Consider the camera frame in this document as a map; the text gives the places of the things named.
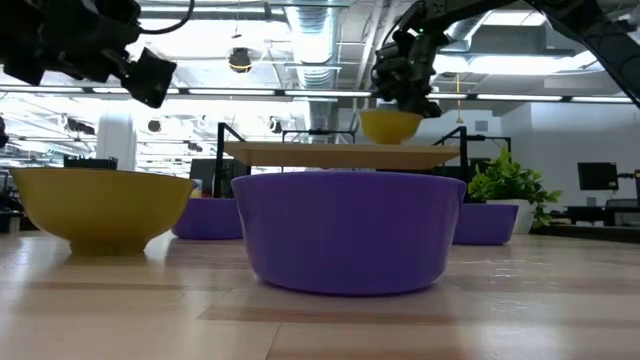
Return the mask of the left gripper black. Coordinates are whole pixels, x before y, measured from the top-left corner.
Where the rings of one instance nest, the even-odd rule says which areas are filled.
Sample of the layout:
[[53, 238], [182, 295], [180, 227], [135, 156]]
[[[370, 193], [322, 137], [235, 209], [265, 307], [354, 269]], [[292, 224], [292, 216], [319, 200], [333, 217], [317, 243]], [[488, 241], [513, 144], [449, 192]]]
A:
[[42, 12], [42, 45], [78, 78], [104, 82], [122, 79], [131, 96], [160, 108], [171, 85], [176, 64], [144, 48], [138, 61], [126, 46], [141, 30], [139, 4], [134, 0], [52, 0]]

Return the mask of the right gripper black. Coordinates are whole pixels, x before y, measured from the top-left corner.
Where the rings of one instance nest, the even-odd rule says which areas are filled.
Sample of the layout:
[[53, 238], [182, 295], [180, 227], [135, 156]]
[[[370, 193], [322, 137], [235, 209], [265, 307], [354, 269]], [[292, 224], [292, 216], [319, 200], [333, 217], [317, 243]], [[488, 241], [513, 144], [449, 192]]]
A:
[[400, 28], [375, 53], [371, 80], [377, 97], [399, 100], [403, 112], [438, 118], [442, 109], [426, 98], [432, 92], [435, 56], [448, 44], [444, 27]]

